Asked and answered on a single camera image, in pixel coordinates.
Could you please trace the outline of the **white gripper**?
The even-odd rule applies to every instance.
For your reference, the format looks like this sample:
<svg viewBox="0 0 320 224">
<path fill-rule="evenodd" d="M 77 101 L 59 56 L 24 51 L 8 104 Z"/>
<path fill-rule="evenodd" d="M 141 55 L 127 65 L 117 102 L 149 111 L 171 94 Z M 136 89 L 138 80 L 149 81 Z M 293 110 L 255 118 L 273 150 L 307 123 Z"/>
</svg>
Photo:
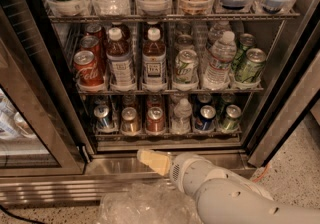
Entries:
<svg viewBox="0 0 320 224">
<path fill-rule="evenodd" d="M 168 153 L 139 149 L 137 159 L 161 176 L 169 174 L 178 190 L 195 200 L 213 198 L 230 189 L 227 171 L 199 155 L 182 153 L 172 162 Z"/>
</svg>

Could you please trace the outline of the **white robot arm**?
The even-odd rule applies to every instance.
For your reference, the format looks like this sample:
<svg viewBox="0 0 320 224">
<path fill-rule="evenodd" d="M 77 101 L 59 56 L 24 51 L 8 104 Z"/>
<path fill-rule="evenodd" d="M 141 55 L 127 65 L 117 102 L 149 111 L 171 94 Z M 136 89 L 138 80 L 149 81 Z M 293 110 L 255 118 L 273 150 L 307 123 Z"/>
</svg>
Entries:
<svg viewBox="0 0 320 224">
<path fill-rule="evenodd" d="M 276 202 L 258 184 L 206 158 L 142 149 L 137 159 L 194 199 L 204 224 L 320 224 L 320 211 Z"/>
</svg>

